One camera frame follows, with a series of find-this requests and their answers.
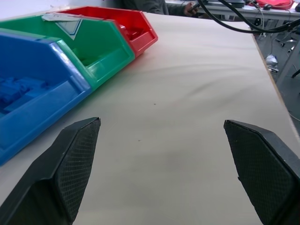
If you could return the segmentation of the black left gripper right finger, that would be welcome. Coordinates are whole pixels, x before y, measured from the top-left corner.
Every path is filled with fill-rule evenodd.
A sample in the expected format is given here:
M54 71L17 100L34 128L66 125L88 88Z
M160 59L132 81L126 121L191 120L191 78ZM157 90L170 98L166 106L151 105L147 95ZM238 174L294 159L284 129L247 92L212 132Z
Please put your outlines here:
M224 122L238 180L264 225L300 223L300 159L273 132Z

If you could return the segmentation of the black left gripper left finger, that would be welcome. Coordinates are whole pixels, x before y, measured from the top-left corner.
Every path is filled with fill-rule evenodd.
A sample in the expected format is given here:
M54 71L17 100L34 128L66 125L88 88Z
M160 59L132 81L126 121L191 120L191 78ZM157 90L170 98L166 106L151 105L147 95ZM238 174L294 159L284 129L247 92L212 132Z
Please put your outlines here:
M0 207L2 225L71 225L87 187L101 126L99 117L61 130Z

